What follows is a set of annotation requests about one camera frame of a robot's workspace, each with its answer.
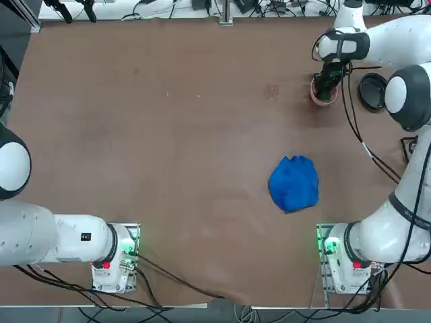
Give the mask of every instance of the table surface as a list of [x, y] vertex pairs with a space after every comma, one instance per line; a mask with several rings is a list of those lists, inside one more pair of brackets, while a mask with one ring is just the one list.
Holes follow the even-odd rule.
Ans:
[[[308, 307], [319, 266], [316, 223], [363, 219], [394, 189], [356, 141], [341, 104], [310, 103], [311, 75], [321, 68], [310, 48], [332, 23], [44, 24], [31, 37], [9, 121], [33, 158], [18, 198], [55, 213], [139, 222], [146, 256], [239, 303]], [[402, 172], [404, 133], [386, 113], [357, 105], [366, 142]], [[285, 155], [313, 160], [315, 207], [284, 214], [271, 200], [268, 177]], [[91, 284], [89, 264], [49, 268]], [[1, 305], [87, 304], [13, 268], [0, 273], [8, 290]], [[147, 274], [164, 304], [209, 300]], [[323, 306], [317, 281], [313, 306]], [[383, 305], [430, 308], [422, 297], [430, 287], [403, 268]], [[127, 296], [148, 301], [142, 284]], [[331, 296], [332, 306], [345, 301]]]

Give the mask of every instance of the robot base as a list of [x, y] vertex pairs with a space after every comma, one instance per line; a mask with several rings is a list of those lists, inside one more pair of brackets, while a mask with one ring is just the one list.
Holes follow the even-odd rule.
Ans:
[[[318, 223], [317, 235], [321, 253], [321, 272], [325, 291], [338, 294], [355, 294], [370, 277], [371, 266], [360, 268], [345, 251], [344, 231], [347, 223]], [[368, 294], [369, 285], [358, 294]]]
[[111, 223], [118, 235], [117, 251], [113, 260], [102, 268], [92, 265], [92, 288], [107, 293], [127, 293], [136, 290], [137, 257], [128, 252], [138, 253], [140, 224]]

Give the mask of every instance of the blue cloth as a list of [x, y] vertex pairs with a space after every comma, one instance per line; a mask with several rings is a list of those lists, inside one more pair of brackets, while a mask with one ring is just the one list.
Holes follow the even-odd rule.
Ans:
[[284, 157], [269, 178], [269, 193], [285, 212], [315, 205], [319, 200], [319, 179], [313, 162], [304, 156]]

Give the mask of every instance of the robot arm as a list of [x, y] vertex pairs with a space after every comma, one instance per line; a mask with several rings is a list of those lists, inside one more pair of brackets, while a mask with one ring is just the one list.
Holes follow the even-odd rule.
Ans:
[[4, 201], [25, 188], [31, 166], [26, 144], [0, 123], [0, 266], [91, 262], [93, 288], [134, 290], [137, 259], [129, 251], [137, 251], [138, 225], [128, 229], [91, 215], [52, 214], [37, 205]]
[[[331, 99], [351, 61], [395, 70], [385, 92], [389, 114], [406, 131], [419, 131], [418, 144], [400, 183], [383, 205], [357, 223], [338, 223], [325, 243], [337, 293], [355, 293], [370, 276], [371, 262], [399, 262], [411, 225], [424, 158], [431, 145], [431, 17], [411, 15], [366, 29], [362, 2], [346, 0], [315, 46], [323, 69], [314, 76], [312, 95]], [[431, 248], [431, 173], [424, 180], [420, 206], [404, 261], [420, 260]]]
[[406, 131], [416, 131], [431, 118], [431, 18], [410, 15], [366, 29], [362, 2], [347, 0], [315, 46], [324, 62], [314, 77], [316, 99], [328, 101], [351, 61], [396, 70], [386, 88], [389, 114]]

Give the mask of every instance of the floor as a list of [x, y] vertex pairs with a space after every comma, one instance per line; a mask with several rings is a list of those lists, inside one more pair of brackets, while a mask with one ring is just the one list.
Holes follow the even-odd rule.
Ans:
[[[42, 0], [28, 0], [29, 6], [38, 12]], [[30, 38], [30, 27], [20, 18], [12, 14], [4, 6], [0, 5], [0, 42], [8, 52], [11, 59], [20, 68], [27, 43]], [[208, 304], [207, 309], [179, 308], [168, 312], [167, 318], [173, 322], [234, 322], [233, 303], [225, 300], [217, 300]], [[84, 311], [92, 316], [97, 310], [87, 308]], [[310, 310], [302, 310], [303, 314], [310, 314]], [[287, 311], [284, 310], [260, 310], [262, 323], [277, 320]], [[150, 316], [145, 308], [129, 308], [125, 312], [111, 312], [105, 310], [97, 315], [97, 320], [102, 323], [115, 322], [137, 322]], [[412, 320], [417, 323], [429, 322], [431, 311], [409, 311], [409, 310], [382, 310], [379, 313], [368, 311], [360, 316], [349, 316], [344, 314], [336, 318], [322, 320], [321, 322], [406, 322]], [[77, 308], [0, 308], [0, 322], [19, 323], [35, 321], [45, 323], [80, 323], [87, 322]], [[303, 322], [300, 316], [292, 314], [284, 322]], [[163, 322], [155, 318], [152, 322]]]

